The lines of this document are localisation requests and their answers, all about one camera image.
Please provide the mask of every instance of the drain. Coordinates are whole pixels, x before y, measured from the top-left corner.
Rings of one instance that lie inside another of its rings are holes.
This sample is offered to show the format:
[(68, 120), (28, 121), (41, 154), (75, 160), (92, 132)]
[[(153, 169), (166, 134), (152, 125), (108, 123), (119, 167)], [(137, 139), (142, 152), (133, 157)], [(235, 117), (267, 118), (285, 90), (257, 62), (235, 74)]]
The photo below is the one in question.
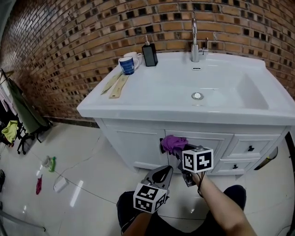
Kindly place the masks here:
[(202, 100), (204, 98), (204, 96), (201, 93), (193, 93), (192, 98), (195, 100)]

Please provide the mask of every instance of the dark pants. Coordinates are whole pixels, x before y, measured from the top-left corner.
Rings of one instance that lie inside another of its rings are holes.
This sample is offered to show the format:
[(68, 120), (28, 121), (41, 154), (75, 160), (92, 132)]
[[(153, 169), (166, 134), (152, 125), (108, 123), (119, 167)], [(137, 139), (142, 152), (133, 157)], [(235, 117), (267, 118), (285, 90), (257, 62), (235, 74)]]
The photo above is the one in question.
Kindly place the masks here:
[[(139, 210), (133, 208), (133, 193), (125, 192), (123, 193), (117, 203), (118, 209), (118, 219), (119, 224), (122, 228), (122, 232), (125, 232), (127, 228), (131, 225), (136, 216), (140, 213)], [(227, 188), (224, 194), (230, 197), (239, 207), (244, 210), (246, 204), (246, 190), (241, 185), (234, 185)], [(195, 231), (191, 233), (183, 233), (180, 230), (173, 228), (167, 222), (165, 222), (158, 214), (155, 212), (150, 220), (147, 227), (146, 235), (156, 236), (156, 235), (225, 235), (221, 227), (215, 221), (213, 215), (209, 211), (204, 220), (204, 223)]]

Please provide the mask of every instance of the white tile floor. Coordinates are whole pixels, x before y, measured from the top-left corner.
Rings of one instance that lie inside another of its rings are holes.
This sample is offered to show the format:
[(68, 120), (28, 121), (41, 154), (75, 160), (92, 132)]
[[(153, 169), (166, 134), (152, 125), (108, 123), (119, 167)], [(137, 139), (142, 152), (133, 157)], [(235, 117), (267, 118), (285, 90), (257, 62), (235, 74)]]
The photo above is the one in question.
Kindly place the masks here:
[[(9, 235), (117, 236), (120, 228), (115, 203), (124, 191), (134, 190), (147, 170), (131, 172), (99, 129), (57, 124), (43, 143), (35, 142), (23, 156), (14, 148), (0, 146), (0, 168), (6, 181), (0, 194), (4, 211), (46, 227), (47, 232), (27, 229), (4, 219)], [(56, 156), (56, 172), (43, 168), (45, 157)], [(53, 183), (62, 174), (70, 184), (55, 193)], [(42, 175), (42, 191), (35, 194)], [(286, 235), (294, 209), (294, 178), (286, 142), (277, 158), (259, 171), (238, 180), (210, 177), (223, 191), (233, 184), (247, 190), (245, 214), (259, 236)], [(187, 188), (181, 175), (173, 175), (170, 199), (159, 215), (174, 227), (190, 232), (208, 211), (195, 188)]]

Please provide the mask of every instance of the purple cloth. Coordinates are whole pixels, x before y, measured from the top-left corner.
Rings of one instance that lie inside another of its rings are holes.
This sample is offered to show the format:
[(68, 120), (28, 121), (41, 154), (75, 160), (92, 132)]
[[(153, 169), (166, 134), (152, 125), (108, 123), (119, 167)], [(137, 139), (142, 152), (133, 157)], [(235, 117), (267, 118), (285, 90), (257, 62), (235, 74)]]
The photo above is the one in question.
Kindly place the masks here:
[(174, 148), (181, 148), (184, 149), (184, 146), (189, 142), (184, 137), (175, 137), (173, 135), (166, 136), (161, 141), (163, 149), (165, 151), (169, 151), (170, 153), (173, 152)]

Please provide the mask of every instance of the black soap dispenser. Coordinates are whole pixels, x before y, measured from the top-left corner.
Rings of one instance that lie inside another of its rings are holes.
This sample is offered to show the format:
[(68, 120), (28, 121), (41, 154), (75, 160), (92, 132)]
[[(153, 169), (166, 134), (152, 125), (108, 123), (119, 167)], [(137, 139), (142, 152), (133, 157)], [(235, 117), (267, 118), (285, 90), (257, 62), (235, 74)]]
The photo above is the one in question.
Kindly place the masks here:
[(156, 66), (158, 63), (156, 47), (154, 43), (149, 43), (148, 36), (145, 36), (146, 42), (142, 46), (142, 52), (144, 60), (146, 61), (146, 66)]

